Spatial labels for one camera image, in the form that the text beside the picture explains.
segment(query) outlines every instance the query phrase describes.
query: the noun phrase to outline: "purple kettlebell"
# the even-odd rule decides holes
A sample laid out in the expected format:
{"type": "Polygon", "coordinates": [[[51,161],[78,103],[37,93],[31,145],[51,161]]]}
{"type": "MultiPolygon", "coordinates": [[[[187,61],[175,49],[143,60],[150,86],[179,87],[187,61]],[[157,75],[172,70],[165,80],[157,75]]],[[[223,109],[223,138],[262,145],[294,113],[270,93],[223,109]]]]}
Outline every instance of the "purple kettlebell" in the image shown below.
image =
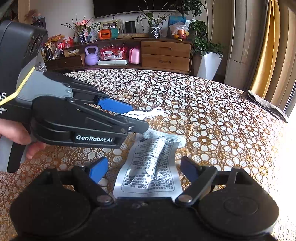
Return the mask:
{"type": "Polygon", "coordinates": [[[98,47],[97,46],[87,46],[85,48],[85,53],[86,53],[86,56],[85,56],[85,60],[84,62],[87,64],[87,65],[96,65],[98,60],[99,60],[99,57],[98,57],[98,47]],[[87,50],[89,48],[94,48],[96,49],[96,51],[94,53],[89,53],[87,50]]]}

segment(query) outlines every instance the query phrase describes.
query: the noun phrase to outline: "hand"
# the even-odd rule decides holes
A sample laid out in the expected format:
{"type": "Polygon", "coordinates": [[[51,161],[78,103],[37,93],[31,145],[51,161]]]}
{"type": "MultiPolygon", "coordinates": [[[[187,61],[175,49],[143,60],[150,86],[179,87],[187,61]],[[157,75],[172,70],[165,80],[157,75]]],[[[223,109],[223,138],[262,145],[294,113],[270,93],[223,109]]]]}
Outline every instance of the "hand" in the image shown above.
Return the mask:
{"type": "MultiPolygon", "coordinates": [[[[32,141],[26,128],[21,123],[11,120],[0,119],[0,135],[21,145],[28,145],[32,141]]],[[[32,143],[27,150],[26,157],[32,159],[39,150],[43,150],[45,147],[46,144],[40,141],[32,143]]]]}

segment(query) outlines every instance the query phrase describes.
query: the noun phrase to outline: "wooden cabinet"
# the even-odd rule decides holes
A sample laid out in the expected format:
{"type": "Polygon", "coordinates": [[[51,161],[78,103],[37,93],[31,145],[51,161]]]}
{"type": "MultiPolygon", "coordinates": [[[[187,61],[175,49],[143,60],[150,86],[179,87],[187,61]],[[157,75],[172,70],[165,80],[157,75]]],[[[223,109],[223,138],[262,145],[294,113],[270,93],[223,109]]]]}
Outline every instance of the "wooden cabinet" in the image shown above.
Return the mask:
{"type": "Polygon", "coordinates": [[[188,71],[189,60],[189,58],[175,56],[142,54],[143,67],[188,71]]]}
{"type": "Polygon", "coordinates": [[[45,61],[47,70],[76,70],[76,69],[149,69],[167,72],[176,72],[188,74],[191,72],[193,45],[188,41],[178,41],[170,38],[128,38],[112,39],[85,43],[71,47],[79,48],[80,55],[45,61]],[[126,65],[93,65],[87,66],[84,63],[85,47],[88,45],[97,45],[99,48],[107,44],[126,46],[141,45],[141,63],[126,65]]]}
{"type": "Polygon", "coordinates": [[[191,44],[186,42],[142,41],[142,67],[190,72],[191,44]]]}
{"type": "Polygon", "coordinates": [[[74,55],[65,58],[53,59],[45,61],[47,70],[59,70],[59,69],[78,69],[82,68],[84,64],[85,55],[74,55]]]}
{"type": "Polygon", "coordinates": [[[191,45],[187,43],[142,41],[141,54],[157,54],[190,58],[191,45]]]}

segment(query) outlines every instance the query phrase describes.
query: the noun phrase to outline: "gold and white tablecloth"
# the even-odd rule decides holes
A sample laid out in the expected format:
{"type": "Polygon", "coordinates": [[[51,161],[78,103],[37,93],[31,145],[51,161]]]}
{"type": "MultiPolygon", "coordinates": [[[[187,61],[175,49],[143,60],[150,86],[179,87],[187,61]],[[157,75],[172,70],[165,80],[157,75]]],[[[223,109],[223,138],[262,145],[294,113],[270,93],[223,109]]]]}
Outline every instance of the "gold and white tablecloth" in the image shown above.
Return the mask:
{"type": "MultiPolygon", "coordinates": [[[[242,97],[242,91],[192,76],[149,70],[105,69],[67,75],[97,86],[112,98],[130,103],[134,109],[163,107],[165,117],[148,122],[153,129],[187,139],[186,147],[177,150],[177,167],[182,156],[218,170],[230,171],[233,166],[240,166],[275,201],[279,199],[279,150],[286,124],[242,97]]],[[[1,240],[16,236],[9,218],[11,203],[47,167],[69,170],[106,156],[109,171],[100,184],[112,195],[117,173],[134,137],[131,134],[120,149],[114,150],[48,146],[32,160],[26,160],[16,173],[0,173],[1,240]]],[[[184,189],[190,185],[181,172],[180,181],[184,189]]],[[[296,240],[295,232],[296,225],[280,214],[273,235],[279,240],[296,240]]]]}

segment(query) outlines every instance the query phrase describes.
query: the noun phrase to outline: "curtain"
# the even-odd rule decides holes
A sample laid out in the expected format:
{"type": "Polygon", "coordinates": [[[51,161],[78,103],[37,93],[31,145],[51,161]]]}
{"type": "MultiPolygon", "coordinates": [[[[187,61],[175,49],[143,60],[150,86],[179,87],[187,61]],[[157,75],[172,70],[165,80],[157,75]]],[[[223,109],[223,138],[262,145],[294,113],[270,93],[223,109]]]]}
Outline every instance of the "curtain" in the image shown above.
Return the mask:
{"type": "Polygon", "coordinates": [[[250,90],[265,98],[279,48],[280,14],[277,0],[269,0],[261,54],[250,90]]]}

